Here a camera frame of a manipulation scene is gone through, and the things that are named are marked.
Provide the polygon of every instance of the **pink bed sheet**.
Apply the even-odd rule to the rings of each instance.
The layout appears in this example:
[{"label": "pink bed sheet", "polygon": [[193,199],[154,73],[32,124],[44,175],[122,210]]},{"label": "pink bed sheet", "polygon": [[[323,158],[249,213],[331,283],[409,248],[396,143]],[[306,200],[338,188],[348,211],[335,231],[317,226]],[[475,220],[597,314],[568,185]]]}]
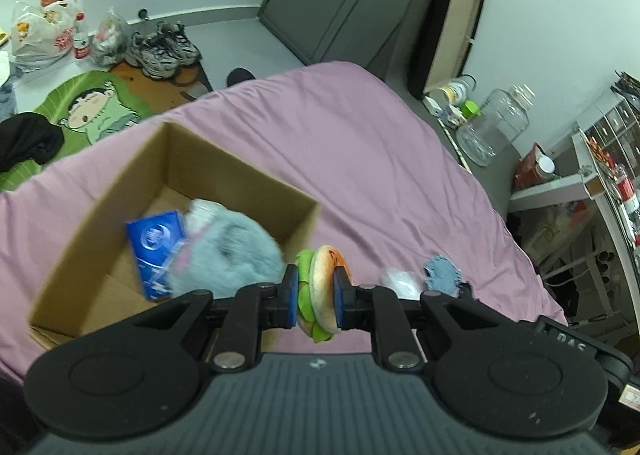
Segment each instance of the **pink bed sheet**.
[{"label": "pink bed sheet", "polygon": [[[395,267],[422,275],[449,257],[483,302],[513,319],[565,323],[478,181],[384,83],[329,63],[214,92],[60,160],[0,194],[0,369],[22,377],[42,353],[30,305],[92,203],[161,119],[199,133],[322,204],[310,246],[334,244],[354,283]],[[368,335],[314,345],[299,329],[283,351],[368,351]]]}]

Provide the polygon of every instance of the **gray ribbed surface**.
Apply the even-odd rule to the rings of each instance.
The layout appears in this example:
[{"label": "gray ribbed surface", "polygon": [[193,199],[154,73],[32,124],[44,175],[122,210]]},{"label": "gray ribbed surface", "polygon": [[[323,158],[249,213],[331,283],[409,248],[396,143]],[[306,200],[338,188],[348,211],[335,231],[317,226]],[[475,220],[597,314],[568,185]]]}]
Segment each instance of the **gray ribbed surface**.
[{"label": "gray ribbed surface", "polygon": [[370,355],[266,354],[252,371],[222,375],[187,415],[154,434],[89,445],[47,435],[42,455],[604,455],[587,435],[549,444],[494,440],[438,407],[412,375]]}]

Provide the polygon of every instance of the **light blue plush toy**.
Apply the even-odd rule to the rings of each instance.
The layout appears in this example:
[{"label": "light blue plush toy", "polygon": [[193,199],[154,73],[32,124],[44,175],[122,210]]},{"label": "light blue plush toy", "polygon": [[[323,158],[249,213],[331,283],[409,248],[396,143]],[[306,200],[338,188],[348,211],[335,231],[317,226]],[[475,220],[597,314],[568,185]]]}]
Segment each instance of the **light blue plush toy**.
[{"label": "light blue plush toy", "polygon": [[461,273],[449,258],[436,255],[424,264],[425,283],[430,291],[440,291],[458,297]]},{"label": "light blue plush toy", "polygon": [[284,268],[278,244],[260,224],[222,208],[177,254],[169,284],[174,297],[207,289],[229,298],[245,285],[280,282]]}]

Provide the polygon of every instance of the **green lid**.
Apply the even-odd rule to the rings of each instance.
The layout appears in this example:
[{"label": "green lid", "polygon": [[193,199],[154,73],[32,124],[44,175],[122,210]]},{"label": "green lid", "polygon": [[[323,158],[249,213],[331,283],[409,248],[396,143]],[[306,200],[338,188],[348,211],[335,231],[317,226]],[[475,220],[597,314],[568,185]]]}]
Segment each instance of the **green lid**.
[{"label": "green lid", "polygon": [[480,108],[473,101],[465,101],[462,105],[462,115],[464,115],[465,118],[470,119],[475,115],[478,115],[479,112]]}]

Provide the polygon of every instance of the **blue box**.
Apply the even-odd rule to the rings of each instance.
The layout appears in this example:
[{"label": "blue box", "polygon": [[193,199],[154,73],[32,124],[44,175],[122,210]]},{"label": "blue box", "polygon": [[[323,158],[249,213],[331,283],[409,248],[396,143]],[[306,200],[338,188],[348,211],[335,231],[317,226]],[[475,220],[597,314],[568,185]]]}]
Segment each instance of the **blue box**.
[{"label": "blue box", "polygon": [[184,241],[182,216],[177,211],[146,216],[127,223],[127,235],[147,300],[170,297],[166,270]]}]

